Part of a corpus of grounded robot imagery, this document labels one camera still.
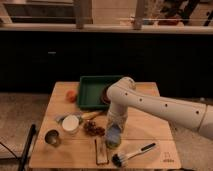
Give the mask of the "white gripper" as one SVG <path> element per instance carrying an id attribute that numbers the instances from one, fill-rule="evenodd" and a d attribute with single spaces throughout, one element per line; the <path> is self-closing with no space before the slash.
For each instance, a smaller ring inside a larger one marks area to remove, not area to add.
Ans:
<path id="1" fill-rule="evenodd" d="M 107 112 L 108 123 L 106 125 L 105 136 L 109 136 L 109 130 L 113 124 L 116 124 L 119 128 L 121 128 L 122 136 L 125 133 L 127 117 L 127 106 L 111 103 Z"/>

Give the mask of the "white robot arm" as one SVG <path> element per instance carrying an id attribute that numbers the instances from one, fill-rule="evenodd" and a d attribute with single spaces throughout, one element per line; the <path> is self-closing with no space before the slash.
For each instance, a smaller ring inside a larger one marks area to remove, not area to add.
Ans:
<path id="1" fill-rule="evenodd" d="M 203 137 L 213 140 L 213 106 L 151 96 L 135 90 L 135 81 L 123 77 L 112 84 L 106 91 L 110 100 L 108 109 L 108 128 L 117 127 L 124 131 L 129 107 L 152 114 L 166 121 L 182 125 Z"/>

